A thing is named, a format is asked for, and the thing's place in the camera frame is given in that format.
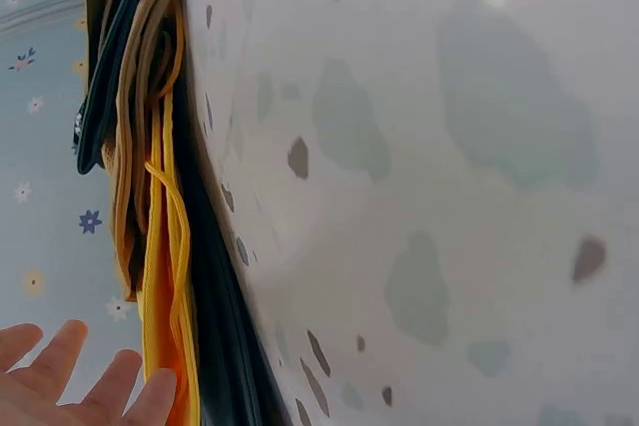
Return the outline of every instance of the gray-green blotch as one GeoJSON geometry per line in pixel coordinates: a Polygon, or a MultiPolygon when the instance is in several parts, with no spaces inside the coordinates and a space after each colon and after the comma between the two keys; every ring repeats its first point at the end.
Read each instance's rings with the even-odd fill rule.
{"type": "Polygon", "coordinates": [[[392,320],[401,332],[430,346],[448,337],[448,288],[432,238],[417,231],[396,258],[384,288],[392,320]]]}
{"type": "Polygon", "coordinates": [[[313,123],[321,152],[349,171],[379,182],[390,173],[390,148],[375,121],[368,92],[342,59],[326,58],[313,96],[313,123]]]}
{"type": "Polygon", "coordinates": [[[446,128],[471,164],[498,169],[522,189],[594,182],[589,107],[563,88],[548,55],[504,11],[459,0],[436,39],[446,128]]]}

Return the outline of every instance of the folded fabric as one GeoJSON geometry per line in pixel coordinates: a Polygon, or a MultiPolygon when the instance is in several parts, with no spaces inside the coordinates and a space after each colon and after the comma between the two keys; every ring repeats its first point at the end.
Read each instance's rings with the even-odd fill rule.
{"type": "Polygon", "coordinates": [[[116,115],[117,72],[138,1],[119,0],[113,20],[107,20],[108,32],[98,52],[89,92],[76,116],[74,145],[77,147],[78,172],[82,175],[89,173],[96,164],[102,165],[100,150],[108,129],[113,128],[116,115]]]}
{"type": "MultiPolygon", "coordinates": [[[[135,299],[135,291],[141,286],[144,261],[141,248],[138,248],[140,254],[133,253],[136,242],[145,241],[144,234],[148,226],[145,214],[138,218],[133,214],[130,206],[131,189],[137,193],[140,203],[148,211],[149,189],[144,169],[148,147],[144,131],[148,128],[146,107],[150,100],[147,91],[147,79],[151,70],[149,59],[157,50],[158,35],[171,1],[140,0],[138,4],[120,68],[115,131],[105,139],[102,147],[105,168],[113,179],[111,233],[121,278],[130,300],[135,299]],[[133,106],[130,105],[130,99],[134,99],[133,106]],[[132,117],[136,119],[138,129],[135,139],[131,129],[132,117]]],[[[169,49],[165,49],[164,52],[167,55],[163,56],[164,62],[158,71],[158,82],[170,57],[169,49]]]]}
{"type": "Polygon", "coordinates": [[[200,143],[201,137],[189,122],[184,79],[176,84],[174,99],[176,164],[192,232],[191,275],[203,424],[292,424],[200,175],[194,142],[200,143]]]}

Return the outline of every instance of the spotted wallpaper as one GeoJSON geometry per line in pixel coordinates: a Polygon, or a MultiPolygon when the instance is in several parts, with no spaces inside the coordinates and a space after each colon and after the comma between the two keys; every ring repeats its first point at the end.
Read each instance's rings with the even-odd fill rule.
{"type": "Polygon", "coordinates": [[[296,426],[639,424],[636,0],[187,0],[296,426]]]}
{"type": "Polygon", "coordinates": [[[67,319],[87,323],[63,402],[82,400],[118,350],[140,350],[137,310],[114,268],[108,177],[79,177],[71,150],[69,119],[84,96],[83,15],[76,8],[0,32],[0,327],[43,328],[20,366],[67,319]]]}

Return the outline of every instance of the yellow strap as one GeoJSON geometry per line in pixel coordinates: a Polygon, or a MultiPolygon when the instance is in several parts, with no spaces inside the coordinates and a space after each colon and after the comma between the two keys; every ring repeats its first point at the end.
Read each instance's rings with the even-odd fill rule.
{"type": "MultiPolygon", "coordinates": [[[[177,0],[174,5],[177,45],[173,71],[160,94],[154,96],[152,99],[153,105],[160,98],[164,97],[164,119],[162,122],[162,133],[160,133],[156,125],[157,121],[159,121],[160,114],[158,109],[155,108],[153,110],[151,161],[145,163],[146,170],[151,174],[151,209],[149,214],[150,226],[147,247],[148,250],[154,250],[155,248],[159,251],[158,245],[149,248],[149,243],[156,238],[152,236],[152,233],[155,232],[156,229],[161,231],[161,229],[155,225],[155,221],[162,221],[162,217],[160,216],[160,219],[158,219],[158,214],[154,214],[153,210],[153,206],[159,204],[159,215],[162,214],[162,188],[157,188],[157,186],[161,184],[167,194],[169,257],[171,259],[171,274],[173,278],[173,298],[169,312],[169,324],[175,345],[180,353],[181,359],[184,361],[187,377],[187,384],[183,382],[179,385],[176,404],[186,407],[185,414],[188,414],[188,417],[183,418],[186,421],[186,425],[199,426],[201,415],[200,391],[194,341],[195,328],[192,324],[192,311],[190,308],[193,303],[190,296],[190,286],[187,284],[191,229],[186,207],[178,187],[178,175],[173,151],[173,86],[180,75],[185,44],[182,6],[179,0],[177,0]],[[162,143],[163,157],[159,153],[160,143],[162,143]],[[188,404],[185,404],[185,396],[187,395],[188,404]]],[[[147,276],[146,267],[145,265],[145,278],[147,276]]],[[[143,291],[146,291],[146,294],[144,294],[144,305],[145,308],[147,308],[146,299],[152,295],[153,290],[147,290],[145,284],[143,291]]],[[[147,335],[144,336],[145,353],[148,350],[154,349],[155,346],[149,344],[151,341],[153,341],[153,338],[147,335]]]]}

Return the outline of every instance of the dark green fabric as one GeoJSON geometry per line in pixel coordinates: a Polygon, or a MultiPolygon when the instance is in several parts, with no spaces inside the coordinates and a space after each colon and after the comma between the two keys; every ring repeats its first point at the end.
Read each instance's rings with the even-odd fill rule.
{"type": "Polygon", "coordinates": [[[78,172],[82,175],[88,174],[96,164],[102,166],[102,144],[115,122],[120,66],[138,2],[114,0],[111,9],[104,47],[90,79],[89,93],[76,118],[74,145],[78,172]]]}
{"type": "Polygon", "coordinates": [[[280,392],[198,171],[183,80],[176,84],[174,106],[176,165],[191,226],[203,424],[286,426],[280,392]]]}

